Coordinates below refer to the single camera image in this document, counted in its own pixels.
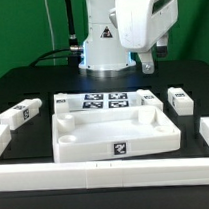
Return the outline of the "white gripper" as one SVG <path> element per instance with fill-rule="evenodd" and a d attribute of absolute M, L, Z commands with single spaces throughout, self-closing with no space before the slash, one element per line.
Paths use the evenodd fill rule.
<path fill-rule="evenodd" d="M 154 60 L 150 49 L 156 43 L 156 54 L 168 54 L 167 32 L 177 22 L 177 0 L 115 0 L 110 20 L 118 30 L 121 45 L 138 52 L 142 71 L 152 74 Z"/>

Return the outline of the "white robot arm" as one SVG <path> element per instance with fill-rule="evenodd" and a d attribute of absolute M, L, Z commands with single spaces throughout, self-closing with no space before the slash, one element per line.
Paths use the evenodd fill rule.
<path fill-rule="evenodd" d="M 177 22 L 177 0 L 86 0 L 88 36 L 79 71 L 100 78 L 116 77 L 136 66 L 153 73 L 152 49 L 167 53 L 168 31 Z"/>

